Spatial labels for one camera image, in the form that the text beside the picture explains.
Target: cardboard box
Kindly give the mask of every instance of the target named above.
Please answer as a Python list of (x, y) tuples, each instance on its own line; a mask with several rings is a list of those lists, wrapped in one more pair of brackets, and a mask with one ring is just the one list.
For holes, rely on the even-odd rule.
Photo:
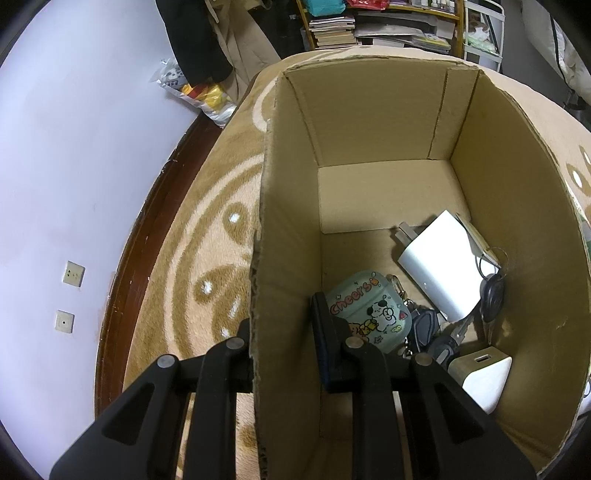
[(406, 48), (301, 61), (279, 73), (274, 98), (252, 277), (263, 472), (350, 478), (350, 397), (321, 393), (309, 298), (374, 269), (425, 301), (390, 229), (446, 209), (508, 255), (492, 344), (514, 360), (494, 416), (542, 470), (589, 374), (591, 135), (496, 72)]

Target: wall outlet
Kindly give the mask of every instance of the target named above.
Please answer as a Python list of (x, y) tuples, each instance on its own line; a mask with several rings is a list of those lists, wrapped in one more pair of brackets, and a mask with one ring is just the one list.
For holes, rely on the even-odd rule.
[(58, 310), (56, 312), (56, 330), (58, 332), (72, 333), (74, 328), (74, 314)]
[(82, 277), (84, 276), (85, 268), (81, 265), (75, 264), (74, 262), (68, 262), (66, 264), (66, 271), (64, 273), (64, 283), (68, 285), (74, 285), (80, 287), (82, 285)]

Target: white charger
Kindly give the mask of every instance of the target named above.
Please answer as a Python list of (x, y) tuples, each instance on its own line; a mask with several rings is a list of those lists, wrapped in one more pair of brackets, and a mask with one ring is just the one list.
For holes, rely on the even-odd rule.
[(468, 232), (447, 210), (413, 239), (398, 263), (448, 322), (470, 314), (480, 300), (483, 275), (498, 271), (473, 253)]
[(512, 358), (490, 346), (470, 355), (452, 360), (447, 373), (486, 413), (499, 403)]

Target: cartoon dog sticker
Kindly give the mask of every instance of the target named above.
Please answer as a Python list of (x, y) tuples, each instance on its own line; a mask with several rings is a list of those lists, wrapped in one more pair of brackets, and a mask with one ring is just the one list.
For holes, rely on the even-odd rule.
[(383, 296), (382, 300), (378, 300), (374, 302), (373, 305), (369, 306), (367, 309), (367, 314), (371, 317), (371, 320), (373, 320), (377, 325), (379, 324), (380, 317), (383, 317), (386, 320), (386, 325), (384, 326), (384, 329), (377, 329), (377, 331), (379, 332), (386, 332), (387, 326), (396, 323), (396, 315), (394, 314), (394, 309), (388, 306), (388, 302), (386, 301), (386, 295)]
[(373, 319), (368, 319), (363, 323), (350, 323), (349, 329), (351, 330), (351, 334), (353, 336), (359, 337), (365, 342), (368, 342), (368, 335), (374, 330), (378, 330), (378, 322)]

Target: key fob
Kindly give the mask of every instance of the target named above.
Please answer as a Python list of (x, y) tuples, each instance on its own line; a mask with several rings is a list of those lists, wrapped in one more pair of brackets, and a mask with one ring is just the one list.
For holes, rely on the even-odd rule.
[(449, 335), (441, 335), (432, 341), (427, 353), (445, 370), (458, 353), (456, 341)]
[(480, 318), (492, 322), (503, 306), (505, 282), (500, 274), (489, 275), (480, 287)]
[(437, 312), (432, 309), (419, 308), (413, 311), (411, 316), (413, 317), (413, 326), (408, 333), (411, 350), (413, 353), (424, 352), (439, 330)]

